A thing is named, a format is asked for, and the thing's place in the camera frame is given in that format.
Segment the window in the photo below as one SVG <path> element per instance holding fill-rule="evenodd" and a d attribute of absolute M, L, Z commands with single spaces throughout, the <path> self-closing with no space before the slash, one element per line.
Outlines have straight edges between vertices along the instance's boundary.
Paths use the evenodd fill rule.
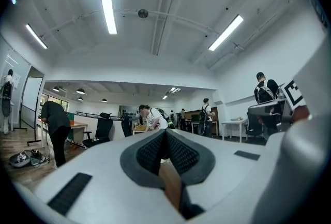
<path fill-rule="evenodd" d="M 52 96 L 48 96 L 46 94 L 41 94 L 41 98 L 40 98 L 40 106 L 39 106 L 39 114 L 41 114 L 41 109 L 42 109 L 42 106 L 45 102 L 47 101 L 52 101 L 52 102 L 55 102 L 55 103 L 58 103 L 60 104 L 64 111 L 65 112 L 68 112 L 68 105 L 69 103 L 66 102 L 66 101 L 62 101 L 61 99 L 57 99 L 57 98 L 54 98 Z"/>

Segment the wooden floor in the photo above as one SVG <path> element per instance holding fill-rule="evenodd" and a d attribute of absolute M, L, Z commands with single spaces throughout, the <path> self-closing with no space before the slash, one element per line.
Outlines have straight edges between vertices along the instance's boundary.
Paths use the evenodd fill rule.
<path fill-rule="evenodd" d="M 44 163 L 38 168 L 34 168 L 28 164 L 22 168 L 15 168 L 9 164 L 9 158 L 22 152 L 23 150 L 39 150 L 46 157 L 49 156 L 49 150 L 47 147 L 42 147 L 41 142 L 32 143 L 27 146 L 27 141 L 34 140 L 34 131 L 29 128 L 27 132 L 25 130 L 16 130 L 10 132 L 8 135 L 4 135 L 0 132 L 0 159 L 3 162 L 5 169 L 7 170 L 12 181 L 18 182 L 31 191 L 38 185 L 38 183 L 52 171 L 54 171 L 54 161 Z M 69 143 L 65 143 L 65 156 L 69 161 L 75 156 L 82 153 L 84 149 L 77 147 L 75 150 L 70 148 Z"/>

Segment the whiteboard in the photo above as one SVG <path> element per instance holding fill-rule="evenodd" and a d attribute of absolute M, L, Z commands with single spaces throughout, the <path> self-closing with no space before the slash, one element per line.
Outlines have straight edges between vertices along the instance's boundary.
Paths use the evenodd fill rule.
<path fill-rule="evenodd" d="M 43 78 L 27 78 L 24 94 L 23 94 L 23 105 L 29 109 L 36 111 L 37 100 L 40 85 Z"/>

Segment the white ceiling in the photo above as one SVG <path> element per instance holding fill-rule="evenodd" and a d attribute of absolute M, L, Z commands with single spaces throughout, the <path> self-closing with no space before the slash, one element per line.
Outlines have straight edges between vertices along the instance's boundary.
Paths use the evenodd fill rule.
<path fill-rule="evenodd" d="M 45 58 L 78 52 L 174 54 L 215 70 L 220 61 L 244 52 L 295 0 L 113 0 L 117 35 L 108 34 L 101 0 L 17 0 L 12 19 L 29 23 L 48 46 L 42 50 L 25 28 L 23 37 Z M 135 10 L 147 9 L 141 19 Z M 172 16 L 153 11 L 170 13 Z M 240 14 L 244 22 L 216 51 L 208 47 Z"/>
<path fill-rule="evenodd" d="M 83 88 L 85 94 L 94 96 L 98 94 L 127 94 L 127 95 L 142 95 L 151 96 L 161 100 L 165 93 L 172 87 L 167 85 L 156 84 L 139 84 L 139 83 L 122 83 L 122 82 L 46 82 L 44 89 L 54 92 L 53 87 L 59 86 L 65 89 L 67 92 L 61 91 L 61 96 L 69 99 L 76 99 L 79 94 L 77 89 Z M 177 87 L 181 88 L 179 92 L 171 93 L 169 99 L 178 99 L 181 97 L 187 97 L 197 90 L 198 88 L 190 87 Z"/>

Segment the office chair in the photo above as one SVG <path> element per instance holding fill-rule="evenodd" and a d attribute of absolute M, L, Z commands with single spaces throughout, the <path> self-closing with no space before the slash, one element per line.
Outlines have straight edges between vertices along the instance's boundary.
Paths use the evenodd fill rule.
<path fill-rule="evenodd" d="M 121 126 L 123 129 L 124 137 L 129 137 L 132 135 L 131 122 L 129 121 L 128 116 L 123 117 L 123 120 L 121 121 Z"/>
<path fill-rule="evenodd" d="M 246 135 L 248 136 L 260 136 L 262 132 L 262 125 L 259 123 L 258 117 L 247 112 L 248 125 L 246 127 Z"/>
<path fill-rule="evenodd" d="M 95 133 L 95 137 L 96 139 L 99 140 L 94 140 L 90 138 L 89 134 L 92 133 L 91 131 L 84 132 L 84 134 L 87 134 L 88 137 L 88 139 L 83 140 L 83 144 L 86 147 L 93 147 L 95 145 L 110 141 L 109 131 L 112 128 L 114 121 L 109 118 L 110 118 L 110 114 L 106 114 L 106 113 L 101 113 L 100 118 L 98 118 L 98 126 L 97 126 L 97 131 Z"/>

